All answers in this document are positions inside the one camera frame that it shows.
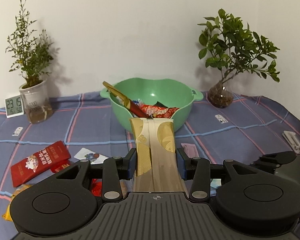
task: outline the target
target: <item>white card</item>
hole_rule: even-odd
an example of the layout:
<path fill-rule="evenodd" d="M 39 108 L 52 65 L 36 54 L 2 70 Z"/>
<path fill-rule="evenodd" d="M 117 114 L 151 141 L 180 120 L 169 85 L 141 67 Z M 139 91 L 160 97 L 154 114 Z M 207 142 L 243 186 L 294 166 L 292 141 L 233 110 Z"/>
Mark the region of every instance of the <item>white card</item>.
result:
<path fill-rule="evenodd" d="M 226 123 L 228 122 L 222 115 L 216 114 L 215 117 L 221 122 L 221 123 Z"/>
<path fill-rule="evenodd" d="M 18 136 L 20 134 L 20 132 L 22 131 L 23 127 L 18 127 L 14 133 L 12 134 L 12 136 Z"/>
<path fill-rule="evenodd" d="M 86 148 L 82 148 L 74 157 L 78 160 L 87 159 L 91 162 L 91 164 L 100 164 L 103 163 L 104 160 L 109 158 L 107 156 L 101 155 L 99 153 L 95 153 Z"/>
<path fill-rule="evenodd" d="M 221 187 L 221 179 L 213 179 L 212 182 L 210 183 L 210 186 L 214 188 Z"/>

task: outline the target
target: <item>white plant pot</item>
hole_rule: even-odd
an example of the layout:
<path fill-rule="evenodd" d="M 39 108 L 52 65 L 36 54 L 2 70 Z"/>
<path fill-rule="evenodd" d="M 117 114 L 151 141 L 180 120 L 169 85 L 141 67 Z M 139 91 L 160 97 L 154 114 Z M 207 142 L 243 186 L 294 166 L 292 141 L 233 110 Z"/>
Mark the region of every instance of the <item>white plant pot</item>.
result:
<path fill-rule="evenodd" d="M 19 91 L 28 120 L 31 123 L 46 120 L 52 115 L 46 81 L 44 80 L 40 84 L 26 89 L 22 88 L 24 85 L 19 87 Z"/>

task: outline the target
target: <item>green leaves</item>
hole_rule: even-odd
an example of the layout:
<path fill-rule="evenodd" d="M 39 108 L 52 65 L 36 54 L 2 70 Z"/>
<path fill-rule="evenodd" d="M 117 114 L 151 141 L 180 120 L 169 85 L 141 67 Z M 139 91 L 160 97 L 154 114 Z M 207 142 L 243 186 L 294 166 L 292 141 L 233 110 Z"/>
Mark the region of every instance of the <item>green leaves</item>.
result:
<path fill-rule="evenodd" d="M 209 42 L 208 43 L 208 45 L 207 45 L 207 48 L 208 48 L 208 50 L 214 50 L 214 46 L 213 46 L 213 44 L 212 44 L 212 42 Z"/>
<path fill-rule="evenodd" d="M 208 21 L 214 21 L 214 17 L 204 17 L 206 20 L 208 20 Z"/>
<path fill-rule="evenodd" d="M 258 33 L 253 32 L 253 36 L 254 36 L 254 38 L 257 40 L 257 43 L 258 43 L 259 45 L 261 45 L 261 41 L 260 41 L 260 37 L 259 37 Z"/>
<path fill-rule="evenodd" d="M 207 55 L 207 48 L 204 48 L 202 50 L 199 51 L 199 59 L 203 59 L 206 55 Z"/>
<path fill-rule="evenodd" d="M 209 29 L 210 32 L 212 32 L 213 29 L 214 29 L 211 22 L 207 22 L 207 27 L 208 27 L 208 29 Z"/>
<path fill-rule="evenodd" d="M 199 42 L 202 46 L 207 46 L 208 37 L 206 37 L 204 33 L 201 33 L 201 35 L 199 36 Z"/>
<path fill-rule="evenodd" d="M 222 8 L 218 11 L 218 14 L 221 19 L 224 19 L 226 17 L 226 11 Z"/>
<path fill-rule="evenodd" d="M 211 56 L 206 59 L 205 66 L 225 69 L 222 81 L 229 79 L 230 73 L 235 76 L 248 71 L 265 79 L 269 75 L 279 82 L 280 72 L 276 70 L 275 60 L 268 64 L 269 58 L 277 58 L 275 52 L 279 49 L 268 38 L 251 31 L 249 23 L 244 29 L 240 17 L 227 14 L 223 9 L 218 11 L 217 17 L 205 19 L 206 23 L 199 24 L 206 26 L 199 36 L 199 42 L 203 46 L 199 51 L 199 58 L 206 57 L 209 51 Z M 262 67 L 259 67 L 255 59 L 264 62 L 260 65 Z"/>
<path fill-rule="evenodd" d="M 212 38 L 211 38 L 211 43 L 212 43 L 212 44 L 215 44 L 215 43 L 216 43 L 216 41 L 217 41 L 217 39 L 218 39 L 218 36 L 219 36 L 218 33 L 216 33 L 216 34 L 214 34 L 214 35 L 212 36 Z"/>
<path fill-rule="evenodd" d="M 275 69 L 276 65 L 277 65 L 276 61 L 273 60 L 269 66 L 269 69 Z"/>
<path fill-rule="evenodd" d="M 210 58 L 207 58 L 206 60 L 206 67 L 212 65 L 213 63 L 216 63 L 219 59 L 216 58 L 216 57 L 210 57 Z"/>
<path fill-rule="evenodd" d="M 266 73 L 261 72 L 261 75 L 262 75 L 262 77 L 263 77 L 264 79 L 267 79 L 267 74 L 266 74 Z"/>
<path fill-rule="evenodd" d="M 268 56 L 271 57 L 271 58 L 277 58 L 277 56 L 275 54 L 272 54 L 272 53 L 268 53 Z"/>
<path fill-rule="evenodd" d="M 8 36 L 6 52 L 12 52 L 17 60 L 10 67 L 9 72 L 20 68 L 21 76 L 26 79 L 27 87 L 32 87 L 40 82 L 40 76 L 46 74 L 44 69 L 50 65 L 53 57 L 49 53 L 51 42 L 45 30 L 39 38 L 33 37 L 36 30 L 28 27 L 36 20 L 29 20 L 29 12 L 24 8 L 25 2 L 20 0 L 19 15 L 15 17 L 16 30 Z"/>
<path fill-rule="evenodd" d="M 257 56 L 257 60 L 260 60 L 260 61 L 264 61 L 264 60 L 266 60 L 264 57 L 262 57 L 261 55 L 258 55 Z"/>
<path fill-rule="evenodd" d="M 220 22 L 219 22 L 218 16 L 214 19 L 214 22 L 216 23 L 216 26 L 220 27 Z"/>

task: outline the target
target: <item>metal screw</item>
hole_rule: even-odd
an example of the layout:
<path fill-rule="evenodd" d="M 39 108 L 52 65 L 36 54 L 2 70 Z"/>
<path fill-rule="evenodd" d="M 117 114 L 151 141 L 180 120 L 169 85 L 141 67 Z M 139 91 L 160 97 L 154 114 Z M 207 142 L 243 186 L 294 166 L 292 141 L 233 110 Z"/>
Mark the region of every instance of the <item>metal screw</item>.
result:
<path fill-rule="evenodd" d="M 206 198 L 208 196 L 208 194 L 205 191 L 195 191 L 192 193 L 192 196 L 194 198 Z"/>
<path fill-rule="evenodd" d="M 104 194 L 105 198 L 107 199 L 115 199 L 120 196 L 120 194 L 116 191 L 108 191 Z"/>

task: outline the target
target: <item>red box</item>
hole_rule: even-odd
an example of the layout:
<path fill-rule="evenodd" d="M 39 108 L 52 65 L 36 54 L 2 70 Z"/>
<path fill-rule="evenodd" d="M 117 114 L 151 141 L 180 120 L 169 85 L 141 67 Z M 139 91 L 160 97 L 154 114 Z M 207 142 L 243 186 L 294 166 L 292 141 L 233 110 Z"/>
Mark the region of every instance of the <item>red box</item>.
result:
<path fill-rule="evenodd" d="M 69 160 L 64 160 L 64 161 L 61 161 L 61 162 L 57 163 L 56 165 L 52 166 L 50 170 L 53 173 L 57 173 L 59 171 L 62 171 L 66 167 L 69 167 L 70 165 L 71 165 L 71 162 Z"/>
<path fill-rule="evenodd" d="M 28 158 L 11 166 L 12 184 L 18 187 L 33 179 L 57 163 L 69 159 L 71 156 L 62 141 L 42 149 Z"/>

